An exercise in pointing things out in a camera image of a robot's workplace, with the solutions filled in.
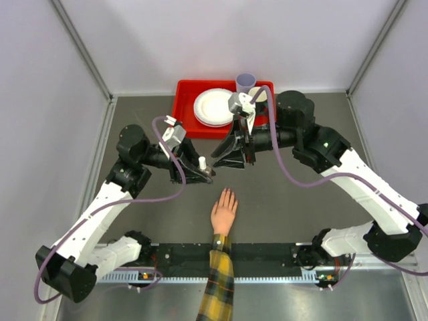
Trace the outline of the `white nail polish cap brush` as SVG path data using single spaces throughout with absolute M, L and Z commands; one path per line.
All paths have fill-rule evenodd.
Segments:
M 200 156 L 199 159 L 199 169 L 201 171 L 205 171 L 207 169 L 207 161 L 206 158 L 204 156 Z

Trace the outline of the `glitter nail polish bottle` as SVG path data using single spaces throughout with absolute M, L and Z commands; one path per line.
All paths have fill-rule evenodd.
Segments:
M 216 172 L 211 167 L 206 167 L 205 169 L 202 169 L 201 171 L 207 177 L 214 177 L 216 175 Z

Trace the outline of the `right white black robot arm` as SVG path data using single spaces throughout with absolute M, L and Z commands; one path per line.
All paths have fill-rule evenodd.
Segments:
M 371 216 L 363 225 L 327 228 L 301 247 L 301 266 L 326 265 L 345 254 L 373 254 L 397 263 L 415 251 L 427 235 L 427 206 L 401 196 L 378 176 L 343 135 L 316 123 L 315 105 L 303 93 L 289 90 L 258 102 L 257 95 L 233 93 L 228 100 L 233 122 L 213 151 L 215 167 L 244 169 L 257 152 L 291 148 L 293 157 L 333 182 Z

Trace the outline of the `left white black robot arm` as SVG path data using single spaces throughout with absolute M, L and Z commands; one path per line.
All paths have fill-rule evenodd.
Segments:
M 39 271 L 33 294 L 38 303 L 49 302 L 39 296 L 40 283 L 79 303 L 107 274 L 130 262 L 144 265 L 150 261 L 150 241 L 139 232 L 130 231 L 110 245 L 97 247 L 117 216 L 129 204 L 140 202 L 138 196 L 151 177 L 150 167 L 167 170 L 171 181 L 181 186 L 213 182 L 214 170 L 197 153 L 181 123 L 167 117 L 162 120 L 169 127 L 157 136 L 158 144 L 151 144 L 137 124 L 121 130 L 118 160 L 94 200 L 62 238 L 37 251 Z

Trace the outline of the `yellow plaid sleeve forearm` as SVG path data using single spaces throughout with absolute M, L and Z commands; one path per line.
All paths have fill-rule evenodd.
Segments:
M 209 252 L 209 276 L 196 320 L 232 320 L 234 270 L 231 241 L 214 235 Z

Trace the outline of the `mannequin hand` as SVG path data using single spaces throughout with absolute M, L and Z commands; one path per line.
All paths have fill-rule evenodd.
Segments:
M 229 188 L 224 188 L 211 211 L 211 224 L 215 235 L 229 235 L 237 208 L 238 200 L 235 193 Z

